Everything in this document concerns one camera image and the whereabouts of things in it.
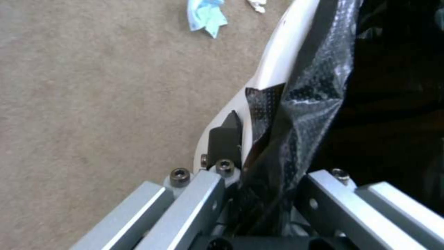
metal frame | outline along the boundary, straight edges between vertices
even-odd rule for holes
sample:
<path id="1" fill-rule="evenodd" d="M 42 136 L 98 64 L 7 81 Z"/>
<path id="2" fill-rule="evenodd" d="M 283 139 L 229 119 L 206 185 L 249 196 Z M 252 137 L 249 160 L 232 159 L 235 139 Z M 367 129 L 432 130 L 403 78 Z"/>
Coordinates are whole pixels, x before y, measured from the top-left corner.
<path id="1" fill-rule="evenodd" d="M 171 191 L 146 181 L 71 249 L 130 249 L 154 225 L 173 200 Z"/>
<path id="2" fill-rule="evenodd" d="M 360 249 L 424 249 L 325 170 L 307 174 L 296 208 L 321 235 L 345 235 Z"/>
<path id="3" fill-rule="evenodd" d="M 443 248 L 444 219 L 394 186 L 380 182 L 355 193 L 426 248 Z"/>
<path id="4" fill-rule="evenodd" d="M 220 175 L 200 171 L 136 249 L 187 249 L 198 234 L 211 231 L 224 190 Z"/>

hex socket bolt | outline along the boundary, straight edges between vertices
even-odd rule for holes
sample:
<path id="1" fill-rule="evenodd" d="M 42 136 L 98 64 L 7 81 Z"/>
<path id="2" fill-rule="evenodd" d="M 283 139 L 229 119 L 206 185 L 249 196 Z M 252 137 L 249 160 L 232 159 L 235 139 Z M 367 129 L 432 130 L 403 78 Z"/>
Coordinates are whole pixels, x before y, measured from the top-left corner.
<path id="1" fill-rule="evenodd" d="M 234 162 L 228 159 L 221 159 L 216 162 L 216 173 L 222 177 L 230 177 L 234 174 Z"/>
<path id="2" fill-rule="evenodd" d="M 171 186 L 181 188 L 190 183 L 190 172 L 185 168 L 176 168 L 170 173 Z"/>
<path id="3" fill-rule="evenodd" d="M 330 170 L 330 173 L 342 184 L 347 186 L 347 183 L 350 180 L 350 175 L 346 171 L 342 169 L 332 169 Z"/>

black plastic part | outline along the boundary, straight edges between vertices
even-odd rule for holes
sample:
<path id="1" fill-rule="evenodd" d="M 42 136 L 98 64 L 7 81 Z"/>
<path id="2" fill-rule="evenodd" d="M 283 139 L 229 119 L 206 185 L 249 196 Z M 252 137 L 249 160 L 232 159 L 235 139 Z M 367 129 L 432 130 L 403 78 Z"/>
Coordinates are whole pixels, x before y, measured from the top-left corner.
<path id="1" fill-rule="evenodd" d="M 233 110 L 220 127 L 210 130 L 208 136 L 207 169 L 218 160 L 229 159 L 241 168 L 242 123 Z"/>
<path id="2" fill-rule="evenodd" d="M 355 250 L 346 237 L 215 237 L 199 236 L 190 250 Z"/>

hole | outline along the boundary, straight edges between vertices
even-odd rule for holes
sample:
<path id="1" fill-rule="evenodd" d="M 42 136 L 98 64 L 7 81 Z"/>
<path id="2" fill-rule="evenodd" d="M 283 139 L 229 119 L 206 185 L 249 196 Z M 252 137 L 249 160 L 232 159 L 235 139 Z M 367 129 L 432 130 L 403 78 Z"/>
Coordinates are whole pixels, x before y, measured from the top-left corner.
<path id="1" fill-rule="evenodd" d="M 182 177 L 185 175 L 185 171 L 183 171 L 182 169 L 178 169 L 174 172 L 174 175 L 177 177 Z"/>
<path id="2" fill-rule="evenodd" d="M 314 209 L 314 210 L 317 209 L 318 204 L 317 204 L 317 201 L 316 201 L 315 199 L 311 198 L 311 199 L 309 200 L 309 203 L 310 203 L 310 207 L 311 207 L 312 209 Z"/>
<path id="3" fill-rule="evenodd" d="M 218 207 L 218 201 L 215 201 L 212 207 L 213 211 L 215 211 L 217 207 Z"/>
<path id="4" fill-rule="evenodd" d="M 233 250 L 233 246 L 229 241 L 223 238 L 216 238 L 206 247 L 207 250 Z"/>
<path id="5" fill-rule="evenodd" d="M 223 160 L 223 161 L 221 161 L 221 166 L 228 167 L 228 166 L 230 166 L 230 162 Z"/>

screw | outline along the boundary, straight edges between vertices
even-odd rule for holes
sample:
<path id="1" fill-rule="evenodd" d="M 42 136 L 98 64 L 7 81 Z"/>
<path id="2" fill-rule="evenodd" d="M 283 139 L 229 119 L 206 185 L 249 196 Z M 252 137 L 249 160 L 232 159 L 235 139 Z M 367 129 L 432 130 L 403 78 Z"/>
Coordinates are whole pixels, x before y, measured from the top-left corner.
<path id="1" fill-rule="evenodd" d="M 206 169 L 206 166 L 208 164 L 208 155 L 206 153 L 203 153 L 200 155 L 200 167 L 203 169 Z"/>
<path id="2" fill-rule="evenodd" d="M 234 163 L 228 159 L 222 159 L 216 162 L 216 172 L 222 177 L 230 177 L 234 174 Z"/>
<path id="3" fill-rule="evenodd" d="M 185 187 L 190 183 L 190 172 L 185 168 L 177 168 L 170 173 L 170 183 L 173 187 Z"/>
<path id="4" fill-rule="evenodd" d="M 350 175 L 349 173 L 347 173 L 346 171 L 342 170 L 342 169 L 332 169 L 330 170 L 330 173 L 340 182 L 342 182 L 342 184 L 347 186 L 347 183 L 350 180 Z"/>

